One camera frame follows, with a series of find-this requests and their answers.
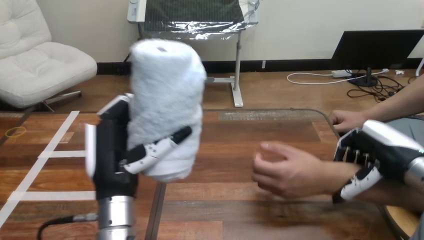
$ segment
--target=gray sleeve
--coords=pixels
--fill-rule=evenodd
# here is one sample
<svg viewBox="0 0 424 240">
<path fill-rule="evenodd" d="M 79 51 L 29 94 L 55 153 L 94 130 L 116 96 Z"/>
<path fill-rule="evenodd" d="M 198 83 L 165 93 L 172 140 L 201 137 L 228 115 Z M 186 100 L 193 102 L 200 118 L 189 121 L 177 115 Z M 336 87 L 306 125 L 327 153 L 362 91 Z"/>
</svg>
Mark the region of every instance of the gray sleeve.
<svg viewBox="0 0 424 240">
<path fill-rule="evenodd" d="M 424 121 L 422 119 L 401 118 L 387 124 L 424 145 Z M 422 214 L 419 226 L 410 240 L 424 240 L 424 214 Z"/>
<path fill-rule="evenodd" d="M 424 214 L 421 215 L 419 226 L 416 228 L 416 231 L 410 240 L 424 240 Z"/>
</svg>

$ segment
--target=human arm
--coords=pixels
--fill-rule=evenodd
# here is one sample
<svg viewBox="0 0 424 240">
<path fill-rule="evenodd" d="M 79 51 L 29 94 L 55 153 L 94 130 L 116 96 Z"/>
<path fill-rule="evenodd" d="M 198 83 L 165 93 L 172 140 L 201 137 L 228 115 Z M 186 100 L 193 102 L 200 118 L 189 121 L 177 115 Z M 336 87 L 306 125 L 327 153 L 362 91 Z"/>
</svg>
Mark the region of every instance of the human arm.
<svg viewBox="0 0 424 240">
<path fill-rule="evenodd" d="M 361 127 L 366 120 L 381 122 L 399 119 L 424 112 L 424 75 L 387 100 L 360 111 L 334 110 L 330 120 L 339 132 L 348 132 Z"/>
<path fill-rule="evenodd" d="M 252 179 L 260 188 L 287 199 L 332 195 L 360 169 L 353 163 L 321 161 L 279 143 L 263 143 L 261 148 L 281 156 L 281 161 L 269 162 L 258 153 L 253 161 Z M 424 194 L 388 180 L 380 181 L 355 200 L 424 211 Z"/>
</svg>

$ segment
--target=silver cylindrical joint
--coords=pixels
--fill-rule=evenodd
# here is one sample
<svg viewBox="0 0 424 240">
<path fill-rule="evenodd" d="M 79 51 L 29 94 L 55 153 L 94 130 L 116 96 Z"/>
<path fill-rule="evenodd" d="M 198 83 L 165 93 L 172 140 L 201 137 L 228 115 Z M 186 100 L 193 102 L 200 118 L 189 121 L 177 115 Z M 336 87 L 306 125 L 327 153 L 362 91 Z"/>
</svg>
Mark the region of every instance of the silver cylindrical joint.
<svg viewBox="0 0 424 240">
<path fill-rule="evenodd" d="M 98 228 L 128 226 L 135 223 L 134 199 L 129 196 L 113 196 L 98 201 Z"/>
<path fill-rule="evenodd" d="M 112 226 L 103 228 L 97 233 L 98 240 L 135 240 L 132 227 Z"/>
<path fill-rule="evenodd" d="M 417 157 L 405 173 L 405 183 L 424 194 L 424 157 Z"/>
</svg>

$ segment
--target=power strip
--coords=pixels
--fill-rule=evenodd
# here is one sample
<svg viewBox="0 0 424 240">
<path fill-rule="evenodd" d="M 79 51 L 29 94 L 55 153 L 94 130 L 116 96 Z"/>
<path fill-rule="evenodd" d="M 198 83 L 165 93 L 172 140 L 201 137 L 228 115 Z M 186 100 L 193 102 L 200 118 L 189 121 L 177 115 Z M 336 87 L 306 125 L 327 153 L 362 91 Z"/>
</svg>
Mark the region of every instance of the power strip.
<svg viewBox="0 0 424 240">
<path fill-rule="evenodd" d="M 352 70 L 331 71 L 331 75 L 335 79 L 337 79 L 337 78 L 351 77 L 352 76 Z"/>
<path fill-rule="evenodd" d="M 389 69 L 384 68 L 382 72 L 380 72 L 380 74 L 385 74 L 388 73 Z M 337 78 L 345 78 L 345 77 L 352 77 L 352 70 L 337 70 L 337 71 L 331 71 L 331 75 L 333 78 L 337 79 Z"/>
</svg>

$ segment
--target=rolled towel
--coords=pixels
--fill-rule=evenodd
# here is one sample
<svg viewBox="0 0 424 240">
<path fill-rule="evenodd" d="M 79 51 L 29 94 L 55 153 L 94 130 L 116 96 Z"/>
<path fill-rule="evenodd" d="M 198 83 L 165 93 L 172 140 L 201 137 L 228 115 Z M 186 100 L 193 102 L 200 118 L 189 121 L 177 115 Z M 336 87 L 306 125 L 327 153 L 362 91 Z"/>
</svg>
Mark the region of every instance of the rolled towel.
<svg viewBox="0 0 424 240">
<path fill-rule="evenodd" d="M 192 134 L 143 174 L 158 181 L 186 178 L 202 133 L 206 71 L 196 51 L 182 42 L 150 39 L 131 47 L 128 150 L 170 136 L 185 126 Z"/>
</svg>

